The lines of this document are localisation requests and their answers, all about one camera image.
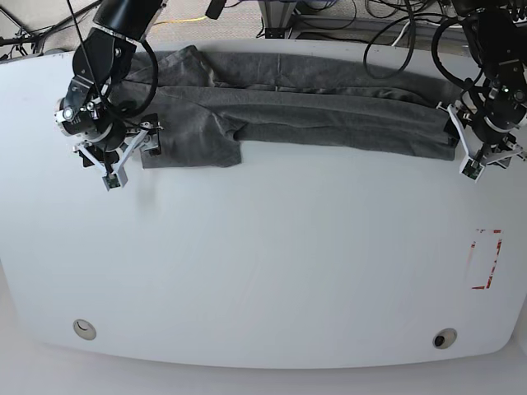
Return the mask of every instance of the floor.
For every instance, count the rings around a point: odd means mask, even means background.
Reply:
[[[92,1],[72,0],[72,6],[73,9],[78,10]],[[228,0],[227,4],[235,2],[237,0]],[[210,0],[170,0],[159,21],[203,16],[209,3]],[[321,7],[319,4],[323,5],[324,3],[312,2],[312,5],[313,7]],[[340,17],[352,17],[356,7],[357,17],[368,17],[364,4],[364,0],[339,0],[334,7],[324,11],[324,13]],[[2,0],[2,5],[31,30],[52,25],[69,15],[65,0]],[[371,2],[371,10],[379,15],[387,13],[386,6],[376,2]],[[429,10],[438,12],[439,8],[434,5]],[[87,15],[80,24],[85,36],[91,27],[93,14],[94,12],[91,12],[90,15]],[[392,16],[392,18],[404,15],[399,14]],[[237,7],[226,9],[218,21],[205,20],[155,26],[148,37],[151,44],[154,45],[174,40],[191,42],[195,40],[250,39],[254,38],[261,29],[260,16],[258,3],[254,0],[245,0]],[[12,24],[6,18],[0,18],[0,36],[8,38],[12,37],[13,33]],[[76,32],[73,28],[69,28],[48,38],[44,50],[73,50],[77,45]]]

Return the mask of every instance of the gray cloth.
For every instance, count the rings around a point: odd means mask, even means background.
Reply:
[[[448,115],[435,109],[459,94],[449,82],[406,72],[382,81],[369,78],[358,63],[200,53],[194,46],[157,57],[159,88],[144,114],[159,114],[162,154],[143,155],[145,168],[237,165],[240,141],[454,159],[457,141],[444,131]],[[148,57],[137,54],[112,99],[141,103],[151,72]]]

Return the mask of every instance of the black wire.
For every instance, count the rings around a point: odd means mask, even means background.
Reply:
[[[306,32],[306,33],[302,33],[299,37],[297,37],[297,40],[302,40],[302,36],[303,35],[318,35],[319,37],[323,37],[327,40],[334,40],[334,41],[347,41],[347,42],[352,42],[352,43],[363,43],[363,44],[368,44],[368,42],[365,40],[365,39],[341,39],[339,37],[333,37],[331,35],[325,35],[323,33],[310,33],[310,32]]]
[[[262,18],[262,29],[260,29],[260,31],[256,35],[257,39],[264,36],[264,30],[265,30],[265,24],[264,24],[264,19]]]
[[[370,0],[372,2],[376,2],[378,4],[384,4],[385,6],[387,7],[390,7],[390,8],[393,8],[397,11],[402,11],[402,12],[407,12],[408,9],[406,8],[406,4],[403,4],[403,5],[400,5],[400,4],[393,4],[391,2],[388,2],[387,0]],[[414,3],[410,3],[411,7],[412,7],[412,11],[413,12],[421,12],[421,11],[424,11],[425,9],[429,8],[429,6],[431,6],[431,3],[433,1],[432,0],[424,0],[424,1],[421,1],[421,0],[418,0]]]
[[[446,68],[443,66],[443,63],[441,63],[441,60],[439,59],[439,40],[441,39],[441,36],[443,35],[446,29],[453,25],[458,25],[460,23],[462,22],[458,21],[457,18],[449,18],[446,19],[443,23],[441,23],[440,26],[437,28],[433,38],[431,39],[430,51],[431,58],[434,61],[437,70],[439,70],[443,77],[446,78],[448,81],[452,82],[454,85],[457,85],[461,89],[464,89],[466,85],[464,81],[450,73],[448,70],[446,70]]]
[[[85,15],[87,12],[91,11],[95,7],[98,7],[101,3],[102,3],[102,0],[96,0],[93,3],[91,3],[91,4],[87,5],[86,7],[82,8],[81,10],[75,12],[73,15],[74,16]],[[70,21],[72,21],[72,17],[71,16],[69,16],[66,19],[61,20],[60,22],[58,22],[58,23],[56,23],[54,25],[46,26],[45,28],[41,28],[41,29],[37,29],[37,30],[33,30],[33,31],[29,31],[29,32],[27,32],[29,34],[28,37],[17,37],[15,39],[1,39],[0,38],[0,47],[5,46],[5,45],[22,45],[22,44],[29,44],[29,43],[31,43],[32,45],[35,45],[35,44],[39,43],[41,40],[45,41],[45,39],[48,36],[58,32],[58,31],[61,31],[62,29],[59,29],[59,28],[61,28],[62,26],[66,25]],[[35,33],[36,31],[41,31],[41,30],[44,30],[44,32],[43,33],[39,33],[37,35],[31,35],[32,33]]]
[[[364,8],[366,9],[366,12],[373,16],[375,19],[386,19],[390,18],[391,16],[395,15],[399,10],[397,8],[393,8],[390,14],[387,15],[376,15],[371,9],[370,9],[370,2],[371,0],[364,0]]]
[[[234,8],[238,7],[241,3],[243,3],[244,0],[240,0],[239,2],[235,2],[234,4],[231,4],[230,6],[224,6],[223,8]]]
[[[49,29],[50,27],[54,27],[54,25],[49,25],[49,26],[41,27],[40,29],[31,30],[31,31],[28,31],[28,33],[32,35],[33,33],[36,33],[37,31],[46,30],[46,29]]]
[[[311,25],[310,23],[308,23],[308,22],[306,22],[304,20],[301,20],[301,23],[303,23],[304,25],[308,25],[310,27],[314,27],[315,29],[321,29],[321,30],[342,30],[342,29],[346,29],[347,27],[349,27],[357,19],[357,5],[355,3],[355,0],[352,0],[352,3],[353,3],[353,10],[354,10],[353,18],[344,26],[341,26],[341,27],[319,27],[319,26]]]
[[[88,15],[90,15],[89,11],[87,11],[86,14],[84,14],[82,16],[82,18],[77,23],[82,23],[88,17]],[[44,38],[43,38],[43,41],[42,41],[42,45],[40,46],[40,51],[44,52],[44,46],[46,45],[46,41],[48,40],[49,37],[51,37],[52,35],[56,35],[57,33],[60,33],[61,31],[64,31],[66,29],[70,29],[70,28],[72,28],[74,26],[75,26],[74,24],[72,24],[70,26],[64,26],[63,28],[60,28],[58,30],[53,30],[53,31],[51,31],[51,33],[48,33],[47,35],[45,35]]]
[[[105,144],[105,147],[102,150],[102,161],[105,164],[106,173],[112,174],[114,172],[114,169],[112,168],[112,165],[108,161],[108,142]]]
[[[13,51],[15,50],[16,48],[16,45],[13,45],[11,47],[11,51],[9,51],[9,53],[7,54],[7,56],[10,58],[10,59],[13,59]]]
[[[17,45],[16,50],[22,57],[27,56],[27,51],[23,45]]]
[[[328,0],[321,8],[311,6],[310,2],[302,2],[302,3],[305,5],[305,7],[307,7],[311,11],[321,12],[321,11],[330,9],[332,6],[337,4],[337,2],[338,0]]]
[[[445,17],[448,17],[448,15],[446,15],[445,8],[443,8],[443,4],[441,3],[441,0],[436,0],[436,1],[437,1],[437,5],[439,6],[439,9],[441,10],[441,14],[443,14],[443,16]]]
[[[416,18],[415,18],[415,21],[425,21],[425,22],[430,22],[430,23],[435,23],[434,21],[431,21],[427,18],[420,18],[419,15],[416,15]],[[401,39],[408,33],[408,29],[406,29],[404,32],[403,32],[403,35],[401,35]],[[410,36],[408,36],[408,43],[406,44],[407,47],[410,46]]]
[[[412,60],[413,50],[415,49],[415,39],[416,39],[416,35],[417,35],[417,32],[416,32],[417,25],[416,25],[415,16],[413,14],[413,10],[412,10],[412,6],[410,4],[410,1],[409,0],[404,0],[404,2],[406,3],[408,16],[406,16],[405,18],[401,18],[401,19],[397,20],[396,22],[392,22],[392,23],[388,24],[384,29],[380,30],[373,37],[373,39],[371,39],[371,41],[366,46],[366,49],[364,50],[364,57],[362,58],[362,65],[364,66],[364,70],[366,71],[366,74],[369,77],[374,78],[376,80],[387,80],[389,78],[393,78],[393,77],[398,76],[401,72],[403,72],[406,69],[406,67],[410,63],[410,60]],[[408,34],[410,36],[410,45],[409,45],[409,48],[408,48],[408,54],[406,55],[406,59],[404,59],[403,66],[401,66],[398,70],[395,70],[394,72],[391,72],[390,74],[388,74],[386,76],[376,76],[368,68],[368,53],[370,52],[371,46],[390,27],[396,25],[397,23],[399,23],[401,21],[406,21],[407,19],[410,20],[410,27],[408,29]]]
[[[467,92],[470,92],[475,86],[476,84],[478,83],[479,79],[482,77],[483,75],[483,69],[479,70],[479,74],[478,76],[476,77],[476,79],[474,81],[470,80],[469,78],[467,78],[465,80],[465,83],[467,85],[467,87],[465,89],[463,89],[463,91],[461,91],[461,96],[459,97],[459,100],[461,101],[461,103],[464,105],[464,107],[472,114],[474,115],[474,112],[467,106],[467,104],[464,102],[464,94],[467,93]]]
[[[148,96],[142,103],[142,105],[140,105],[136,109],[125,112],[125,118],[133,118],[142,114],[154,100],[154,96],[157,92],[157,86],[159,85],[159,65],[157,64],[156,54],[154,53],[152,47],[146,40],[142,42],[142,46],[145,51],[147,51],[148,57],[150,58],[150,62],[152,63],[152,84],[150,85],[150,91],[148,92]]]

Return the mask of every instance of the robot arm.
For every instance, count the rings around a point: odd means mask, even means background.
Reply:
[[[440,72],[469,95],[476,111],[462,104],[451,106],[450,117],[458,129],[467,156],[460,172],[478,180],[487,165],[507,168],[513,156],[527,158],[511,132],[527,124],[527,31],[514,22],[525,18],[523,0],[453,0],[459,19],[447,20],[437,29],[432,42],[432,57]],[[470,53],[485,76],[483,86],[462,81],[441,64],[437,44],[449,26],[460,23],[469,42]],[[483,143],[473,149],[466,141],[465,127],[470,126]]]
[[[156,94],[156,55],[145,39],[166,3],[104,0],[93,20],[94,28],[74,54],[75,77],[68,93],[58,102],[57,124],[66,136],[82,139],[74,151],[83,159],[84,167],[94,165],[101,170],[108,189],[126,184],[124,162],[134,150],[161,153],[156,114],[145,116],[140,124],[128,119],[142,114]],[[150,93],[139,106],[112,104],[108,96],[112,87],[128,75],[138,43],[152,60]]]

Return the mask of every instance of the white tabletop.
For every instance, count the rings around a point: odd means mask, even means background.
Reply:
[[[281,40],[198,47],[349,60],[364,49]],[[372,55],[396,66],[405,52]],[[469,58],[444,63],[462,78],[477,74]],[[409,70],[437,75],[420,51]],[[107,193],[54,126],[71,77],[71,54],[0,65],[0,259],[36,338],[259,368],[442,360],[509,340],[527,291],[520,162],[473,184],[458,175],[459,160],[244,142],[243,164],[230,169],[142,170],[136,158],[127,187]],[[492,286],[475,290],[499,239]],[[93,342],[74,333],[77,318],[96,327]],[[437,350],[444,328],[458,340]]]

